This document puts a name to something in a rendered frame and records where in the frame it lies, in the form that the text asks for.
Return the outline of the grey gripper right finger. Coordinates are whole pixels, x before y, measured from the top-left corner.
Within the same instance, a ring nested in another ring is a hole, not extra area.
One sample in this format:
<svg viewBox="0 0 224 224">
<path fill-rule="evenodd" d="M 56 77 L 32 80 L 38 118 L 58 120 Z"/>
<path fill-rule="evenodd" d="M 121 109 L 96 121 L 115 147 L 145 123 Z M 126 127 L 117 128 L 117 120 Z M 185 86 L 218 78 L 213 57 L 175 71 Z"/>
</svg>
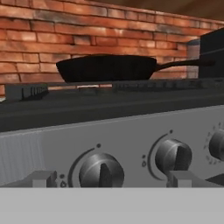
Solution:
<svg viewBox="0 0 224 224">
<path fill-rule="evenodd" d="M 222 187 L 214 182 L 210 182 L 201 178 L 196 177 L 190 171 L 169 171 L 167 174 L 167 187 L 198 187 L 198 188 L 212 188 Z"/>
</svg>

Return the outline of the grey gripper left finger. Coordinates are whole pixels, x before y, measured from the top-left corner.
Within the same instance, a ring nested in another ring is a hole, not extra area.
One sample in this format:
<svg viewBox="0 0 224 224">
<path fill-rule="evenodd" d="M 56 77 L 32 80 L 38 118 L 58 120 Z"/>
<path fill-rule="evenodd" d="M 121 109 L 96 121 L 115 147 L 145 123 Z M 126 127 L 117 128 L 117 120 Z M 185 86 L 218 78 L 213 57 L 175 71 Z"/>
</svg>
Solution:
<svg viewBox="0 0 224 224">
<path fill-rule="evenodd" d="M 34 171 L 26 178 L 9 183 L 7 185 L 0 185 L 0 188 L 26 188 L 26 187 L 56 187 L 57 186 L 57 172 L 56 171 Z"/>
</svg>

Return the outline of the metal stove knob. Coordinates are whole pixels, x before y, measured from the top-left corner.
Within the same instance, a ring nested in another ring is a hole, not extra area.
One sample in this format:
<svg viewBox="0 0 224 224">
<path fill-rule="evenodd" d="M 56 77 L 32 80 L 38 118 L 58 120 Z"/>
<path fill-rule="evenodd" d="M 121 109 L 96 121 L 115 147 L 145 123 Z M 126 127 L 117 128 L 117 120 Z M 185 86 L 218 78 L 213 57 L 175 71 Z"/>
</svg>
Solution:
<svg viewBox="0 0 224 224">
<path fill-rule="evenodd" d="M 217 130 L 209 142 L 209 152 L 220 161 L 224 161 L 224 129 Z"/>
<path fill-rule="evenodd" d="M 81 187 L 122 187 L 124 170 L 113 156 L 94 154 L 80 168 L 79 181 Z"/>
<path fill-rule="evenodd" d="M 163 174 L 170 171 L 187 171 L 192 160 L 191 148 L 176 139 L 163 141 L 155 156 L 155 164 Z"/>
</svg>

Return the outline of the grey stove with black hob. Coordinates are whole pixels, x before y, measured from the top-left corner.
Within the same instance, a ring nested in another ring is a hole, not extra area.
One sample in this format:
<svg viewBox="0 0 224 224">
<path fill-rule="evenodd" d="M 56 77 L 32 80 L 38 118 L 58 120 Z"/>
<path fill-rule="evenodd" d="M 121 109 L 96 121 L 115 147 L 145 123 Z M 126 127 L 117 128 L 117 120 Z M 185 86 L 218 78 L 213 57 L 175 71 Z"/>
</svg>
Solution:
<svg viewBox="0 0 224 224">
<path fill-rule="evenodd" d="M 56 171 L 56 187 L 81 187 L 94 154 L 113 156 L 122 187 L 166 187 L 155 164 L 168 139 L 192 150 L 188 171 L 224 187 L 224 161 L 209 152 L 224 130 L 224 79 L 9 84 L 0 101 L 0 186 Z"/>
</svg>

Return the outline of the black frying pan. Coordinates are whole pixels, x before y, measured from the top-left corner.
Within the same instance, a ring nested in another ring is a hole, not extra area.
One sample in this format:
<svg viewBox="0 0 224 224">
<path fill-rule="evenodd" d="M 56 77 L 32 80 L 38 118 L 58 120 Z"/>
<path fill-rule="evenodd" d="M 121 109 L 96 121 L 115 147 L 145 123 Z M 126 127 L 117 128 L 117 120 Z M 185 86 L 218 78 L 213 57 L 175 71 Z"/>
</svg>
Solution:
<svg viewBox="0 0 224 224">
<path fill-rule="evenodd" d="M 155 72 L 169 67 L 212 67 L 212 59 L 189 59 L 158 64 L 148 56 L 93 54 L 64 59 L 56 63 L 60 76 L 66 82 L 146 81 Z"/>
</svg>

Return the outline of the grey metal canister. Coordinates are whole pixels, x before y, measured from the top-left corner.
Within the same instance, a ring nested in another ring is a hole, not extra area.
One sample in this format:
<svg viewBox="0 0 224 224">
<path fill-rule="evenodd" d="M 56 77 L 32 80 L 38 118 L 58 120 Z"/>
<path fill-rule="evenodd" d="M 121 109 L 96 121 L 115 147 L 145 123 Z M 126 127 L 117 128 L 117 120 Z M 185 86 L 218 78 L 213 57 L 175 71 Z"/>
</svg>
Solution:
<svg viewBox="0 0 224 224">
<path fill-rule="evenodd" d="M 200 39 L 194 39 L 187 43 L 187 58 L 196 60 L 200 56 Z M 186 67 L 187 77 L 190 79 L 198 78 L 199 68 L 197 66 Z"/>
</svg>

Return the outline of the black appliance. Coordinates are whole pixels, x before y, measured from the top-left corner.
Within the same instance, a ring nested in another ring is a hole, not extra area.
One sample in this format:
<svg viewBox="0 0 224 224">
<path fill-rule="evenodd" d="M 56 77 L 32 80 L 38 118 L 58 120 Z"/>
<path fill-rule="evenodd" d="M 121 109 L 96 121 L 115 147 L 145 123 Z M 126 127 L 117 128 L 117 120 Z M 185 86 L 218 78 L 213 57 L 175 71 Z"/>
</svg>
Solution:
<svg viewBox="0 0 224 224">
<path fill-rule="evenodd" d="M 199 78 L 224 78 L 224 28 L 200 37 L 199 57 L 214 60 L 213 66 L 200 66 Z"/>
</svg>

